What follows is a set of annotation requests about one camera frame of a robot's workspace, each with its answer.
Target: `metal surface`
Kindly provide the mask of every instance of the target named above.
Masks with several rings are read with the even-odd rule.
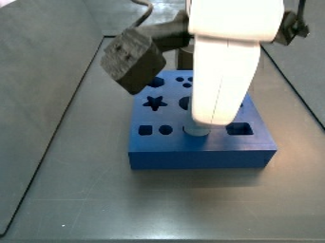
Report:
[[[265,55],[250,94],[279,149],[266,168],[134,172],[132,97],[100,67],[107,44],[3,240],[325,240],[325,134]]]
[[[0,23],[3,234],[103,36],[80,0],[16,1]]]
[[[104,35],[118,35],[146,12],[147,7],[135,4],[131,0],[84,0],[88,11]],[[154,11],[143,25],[159,24],[171,21],[178,10],[186,9],[184,0],[150,0]]]
[[[312,30],[306,39],[295,38],[287,47],[281,45],[263,45],[263,47],[325,127],[324,9],[325,1],[306,2],[305,20]]]

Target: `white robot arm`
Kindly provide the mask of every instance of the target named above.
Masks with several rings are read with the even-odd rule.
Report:
[[[187,30],[195,37],[191,117],[198,124],[233,121],[257,70],[259,42],[273,41],[283,12],[283,0],[187,0]]]

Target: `star-shaped hole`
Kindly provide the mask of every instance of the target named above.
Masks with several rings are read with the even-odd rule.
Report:
[[[163,103],[163,96],[159,96],[158,98],[148,96],[147,103],[144,103],[143,106],[150,106],[154,111],[158,111],[159,107],[167,106],[167,104]]]

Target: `black cable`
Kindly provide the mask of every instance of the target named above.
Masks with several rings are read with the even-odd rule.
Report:
[[[143,15],[138,18],[138,20],[132,23],[132,25],[130,26],[130,28],[135,28],[138,27],[143,21],[147,19],[147,17],[150,16],[152,10],[154,10],[154,6],[151,4],[151,2],[148,0],[131,0],[134,3],[140,4],[143,6],[147,6],[147,11],[143,13]]]
[[[298,21],[302,21],[302,22],[303,22],[305,4],[306,4],[306,0],[299,0],[297,17],[298,17]]]

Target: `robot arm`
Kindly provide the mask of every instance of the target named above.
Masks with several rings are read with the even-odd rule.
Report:
[[[238,112],[261,56],[282,22],[283,0],[191,0],[194,34],[191,117],[226,125]]]
[[[115,37],[102,67],[131,94],[150,84],[164,66],[163,52],[195,38],[191,115],[198,124],[225,125],[237,115],[261,56],[259,42],[287,45],[309,28],[283,0],[187,0],[187,13],[152,26],[131,27]]]

